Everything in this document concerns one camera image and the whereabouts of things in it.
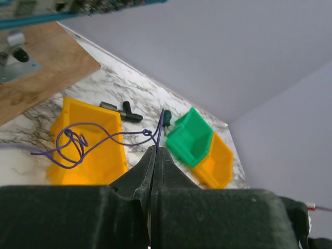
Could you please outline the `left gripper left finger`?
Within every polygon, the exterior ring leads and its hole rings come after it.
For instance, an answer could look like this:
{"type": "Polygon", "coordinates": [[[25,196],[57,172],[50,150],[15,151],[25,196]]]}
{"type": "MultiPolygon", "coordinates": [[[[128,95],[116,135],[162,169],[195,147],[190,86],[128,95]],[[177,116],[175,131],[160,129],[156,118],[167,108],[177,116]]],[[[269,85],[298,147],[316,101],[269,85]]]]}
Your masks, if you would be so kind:
{"type": "Polygon", "coordinates": [[[111,248],[150,246],[150,204],[156,155],[156,147],[149,147],[133,168],[110,184],[107,239],[111,248]]]}

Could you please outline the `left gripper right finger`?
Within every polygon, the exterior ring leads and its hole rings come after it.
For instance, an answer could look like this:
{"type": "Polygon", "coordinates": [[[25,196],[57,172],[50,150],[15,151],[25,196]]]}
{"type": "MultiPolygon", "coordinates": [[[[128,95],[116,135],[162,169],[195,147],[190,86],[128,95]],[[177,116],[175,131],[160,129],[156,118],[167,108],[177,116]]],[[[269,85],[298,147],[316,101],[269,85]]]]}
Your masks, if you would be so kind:
{"type": "Polygon", "coordinates": [[[202,194],[174,163],[169,151],[157,151],[151,191],[152,248],[200,248],[202,194]]]}

